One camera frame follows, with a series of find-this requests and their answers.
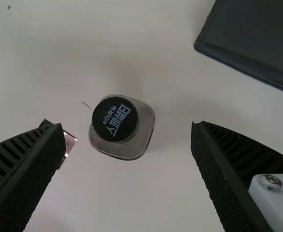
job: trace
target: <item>bottle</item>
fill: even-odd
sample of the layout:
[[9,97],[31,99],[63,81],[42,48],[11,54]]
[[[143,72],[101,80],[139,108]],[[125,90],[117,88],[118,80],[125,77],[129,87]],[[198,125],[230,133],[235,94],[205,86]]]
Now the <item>bottle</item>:
[[89,141],[101,153],[135,160],[145,153],[154,123],[154,111],[149,105],[122,95],[109,95],[93,111]]

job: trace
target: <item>bottle cap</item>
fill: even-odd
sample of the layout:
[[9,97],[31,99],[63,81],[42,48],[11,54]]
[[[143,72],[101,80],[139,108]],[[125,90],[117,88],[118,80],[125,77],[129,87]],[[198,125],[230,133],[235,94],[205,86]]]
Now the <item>bottle cap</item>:
[[92,126],[103,140],[124,142],[136,133],[138,112],[129,100],[110,97],[96,106],[92,115]]

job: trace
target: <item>screw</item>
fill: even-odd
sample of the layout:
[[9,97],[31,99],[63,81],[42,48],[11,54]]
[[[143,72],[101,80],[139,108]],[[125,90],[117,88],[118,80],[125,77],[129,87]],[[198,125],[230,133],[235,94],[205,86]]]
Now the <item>screw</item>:
[[274,175],[264,174],[260,175],[258,178],[259,184],[272,192],[282,192],[283,191],[283,183],[282,181],[275,177]]

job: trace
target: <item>white surface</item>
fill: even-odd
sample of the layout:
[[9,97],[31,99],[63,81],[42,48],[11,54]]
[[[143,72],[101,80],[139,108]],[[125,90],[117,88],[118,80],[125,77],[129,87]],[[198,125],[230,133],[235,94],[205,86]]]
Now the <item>white surface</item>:
[[[283,183],[283,174],[272,174]],[[253,177],[249,193],[260,209],[273,232],[283,232],[283,192],[271,192],[263,188],[256,175]]]
[[[213,3],[0,1],[0,142],[43,118],[78,138],[26,232],[223,231],[191,155],[191,123],[209,121],[283,153],[283,92],[194,51]],[[108,94],[156,114],[136,161],[89,144],[91,112],[81,101],[94,108]]]

